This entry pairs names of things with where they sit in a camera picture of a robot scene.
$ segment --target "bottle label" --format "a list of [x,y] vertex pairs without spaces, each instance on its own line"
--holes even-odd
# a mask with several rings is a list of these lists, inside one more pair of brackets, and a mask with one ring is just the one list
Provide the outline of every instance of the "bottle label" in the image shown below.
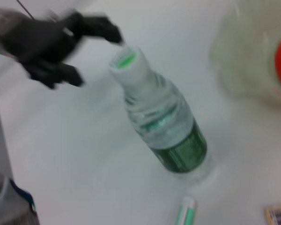
[[167,149],[151,150],[165,168],[175,173],[187,173],[198,167],[207,153],[207,143],[194,122],[190,134],[179,144]]

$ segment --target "robotic hand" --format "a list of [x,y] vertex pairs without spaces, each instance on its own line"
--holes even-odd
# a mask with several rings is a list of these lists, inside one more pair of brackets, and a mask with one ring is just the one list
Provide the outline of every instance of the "robotic hand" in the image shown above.
[[45,21],[0,9],[0,54],[15,58],[31,79],[50,89],[61,82],[83,84],[76,68],[62,63],[83,36],[104,38],[116,44],[123,42],[118,27],[105,16],[74,12],[60,21]]

